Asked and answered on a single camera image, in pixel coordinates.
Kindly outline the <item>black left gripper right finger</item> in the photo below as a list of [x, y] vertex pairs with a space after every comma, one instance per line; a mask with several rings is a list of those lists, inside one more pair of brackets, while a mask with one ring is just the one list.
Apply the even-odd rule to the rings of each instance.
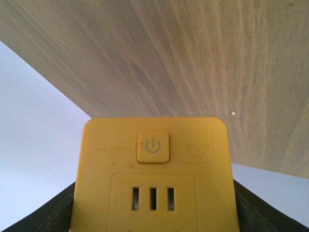
[[234, 181], [241, 232], [308, 232], [309, 228], [288, 217]]

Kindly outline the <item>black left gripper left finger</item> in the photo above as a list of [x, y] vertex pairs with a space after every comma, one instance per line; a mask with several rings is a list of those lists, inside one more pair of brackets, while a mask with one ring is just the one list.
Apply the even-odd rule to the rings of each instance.
[[68, 232], [75, 183], [72, 183], [40, 208], [9, 226], [4, 232]]

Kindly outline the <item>yellow cube socket adapter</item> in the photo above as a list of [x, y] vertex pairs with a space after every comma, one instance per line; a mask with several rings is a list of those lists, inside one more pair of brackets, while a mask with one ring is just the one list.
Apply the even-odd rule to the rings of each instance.
[[224, 122], [216, 117], [89, 120], [70, 231], [239, 231]]

